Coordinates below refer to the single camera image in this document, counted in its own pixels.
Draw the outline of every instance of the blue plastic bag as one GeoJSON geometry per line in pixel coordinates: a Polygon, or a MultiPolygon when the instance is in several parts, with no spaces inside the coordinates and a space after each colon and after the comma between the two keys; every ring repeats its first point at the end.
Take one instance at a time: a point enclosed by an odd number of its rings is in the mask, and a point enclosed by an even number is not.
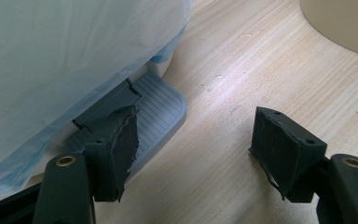
{"type": "Polygon", "coordinates": [[[65,124],[185,27],[190,0],[0,0],[0,196],[65,124]]]}

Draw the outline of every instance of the light wood surface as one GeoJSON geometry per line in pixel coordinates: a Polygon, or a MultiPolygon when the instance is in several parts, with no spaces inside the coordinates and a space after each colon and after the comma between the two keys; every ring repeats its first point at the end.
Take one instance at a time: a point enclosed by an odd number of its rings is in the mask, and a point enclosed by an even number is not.
{"type": "Polygon", "coordinates": [[[187,102],[182,129],[96,203],[98,223],[317,223],[316,203],[282,201],[249,154],[255,108],[282,111],[358,156],[358,54],[331,42],[297,0],[194,0],[164,79],[187,102]]]}

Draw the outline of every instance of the gray plastic step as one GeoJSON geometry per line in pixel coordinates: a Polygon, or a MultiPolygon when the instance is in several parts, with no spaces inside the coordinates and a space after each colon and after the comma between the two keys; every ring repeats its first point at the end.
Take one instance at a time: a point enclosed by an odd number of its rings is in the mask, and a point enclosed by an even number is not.
{"type": "Polygon", "coordinates": [[[136,102],[139,147],[131,176],[152,159],[186,120],[186,102],[182,94],[160,77],[145,74],[132,87],[142,97],[136,102]]]}

